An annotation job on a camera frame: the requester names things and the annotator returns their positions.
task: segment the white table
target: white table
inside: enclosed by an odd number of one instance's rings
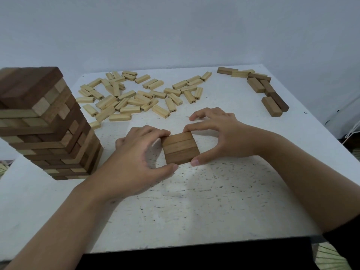
[[[238,120],[277,132],[314,155],[344,176],[360,183],[360,164],[327,131],[312,114],[263,66],[249,68],[269,74],[271,84],[290,106],[281,117],[271,117],[261,98],[245,78],[217,74],[217,67],[158,69],[138,71],[151,75],[165,85],[188,79],[206,71],[213,74],[202,86],[201,100],[184,105],[163,119],[151,110],[134,114],[131,121],[104,121],[96,130],[104,153],[103,163],[114,151],[115,140],[125,136],[131,127],[149,124],[166,128],[173,134],[182,132],[188,116],[204,107],[220,107],[236,114]],[[78,96],[79,86],[105,77],[105,73],[86,74],[72,91]],[[129,90],[144,90],[142,85],[124,82]],[[102,85],[97,90],[108,95]],[[159,103],[166,107],[164,100]],[[89,122],[93,121],[85,113]],[[194,132],[200,152],[215,146],[217,139]],[[149,154],[151,163],[165,164],[159,142]],[[70,191],[82,180],[55,181],[27,159],[19,157],[0,180],[0,260],[12,259],[48,220]],[[183,164],[174,176],[142,193],[121,202],[89,252],[107,252],[282,238],[314,236],[320,231],[295,199],[279,175],[259,157],[219,159],[210,164],[191,167]]]

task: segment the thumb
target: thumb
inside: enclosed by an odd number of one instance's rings
[[[159,182],[167,179],[173,175],[178,167],[179,166],[177,164],[168,164],[160,168],[154,168],[151,171],[151,179],[153,182]]]
[[[198,156],[195,156],[191,160],[191,165],[193,167],[195,167],[198,165],[204,165],[206,163],[209,163],[210,161],[220,157],[219,151],[220,151],[220,146],[216,145],[214,148],[212,148],[202,154],[199,154]]]

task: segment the black sleeve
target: black sleeve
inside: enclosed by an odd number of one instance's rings
[[[360,215],[323,236],[347,259],[352,269],[360,269]]]

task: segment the forearm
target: forearm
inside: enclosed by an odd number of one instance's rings
[[[75,188],[6,270],[75,269],[103,204]]]
[[[289,140],[276,134],[261,155],[295,193],[323,231],[330,231],[360,213],[360,186]]]

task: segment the person's right hand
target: person's right hand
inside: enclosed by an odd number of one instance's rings
[[[267,136],[272,132],[246,125],[236,120],[233,113],[225,113],[220,108],[204,108],[190,117],[208,117],[208,120],[188,124],[182,132],[215,130],[219,132],[217,145],[191,160],[192,166],[206,164],[219,157],[247,157],[259,155],[267,143]]]

